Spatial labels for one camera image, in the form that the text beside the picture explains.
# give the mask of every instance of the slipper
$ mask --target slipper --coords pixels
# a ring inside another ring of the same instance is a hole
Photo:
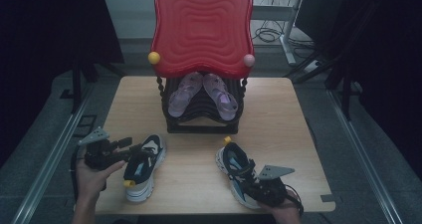
[[[223,80],[217,75],[208,74],[204,77],[204,88],[217,106],[220,117],[224,120],[232,120],[236,116],[238,103],[228,93],[227,86]]]
[[[198,72],[186,75],[179,84],[177,91],[170,96],[168,113],[180,117],[185,112],[192,98],[201,90],[202,75]]]

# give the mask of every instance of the wooden table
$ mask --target wooden table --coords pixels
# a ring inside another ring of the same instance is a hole
[[[123,170],[111,175],[97,214],[260,213],[232,195],[228,177],[215,163],[225,134],[167,133],[158,84],[153,77],[125,77],[112,102],[104,130],[109,140],[131,136],[133,144],[152,133],[167,143],[167,155],[155,170],[152,195],[141,204],[125,199]],[[239,132],[230,135],[253,158],[259,173],[265,164],[296,170],[282,177],[300,193],[305,211],[328,212],[334,202],[295,90],[288,79],[249,78]]]

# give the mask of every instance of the black cloth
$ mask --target black cloth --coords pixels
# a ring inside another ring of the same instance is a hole
[[[43,107],[54,77],[75,61],[123,62],[105,0],[0,0],[0,53],[1,164]]]
[[[381,0],[353,56],[361,103],[422,179],[422,6]]]

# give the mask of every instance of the yellow tag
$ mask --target yellow tag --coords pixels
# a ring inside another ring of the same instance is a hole
[[[224,138],[224,145],[229,144],[231,141],[232,141],[232,138],[231,138],[230,136],[226,136],[226,137]]]

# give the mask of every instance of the hand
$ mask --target hand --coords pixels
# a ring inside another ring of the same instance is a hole
[[[79,160],[77,164],[78,196],[97,202],[108,177],[121,169],[124,164],[125,161],[119,161],[103,171],[97,171],[90,169],[83,160]]]
[[[291,190],[288,190],[288,195],[291,195],[295,198],[297,196]],[[298,207],[289,199],[285,199],[285,201],[277,207],[270,207],[264,203],[258,202],[258,205],[261,206],[267,212],[273,214],[276,221],[280,224],[300,224],[301,217],[299,215]]]
[[[107,178],[123,168],[125,161],[119,161],[103,171],[90,169],[83,160],[77,163],[78,200],[72,223],[96,223],[96,204]]]

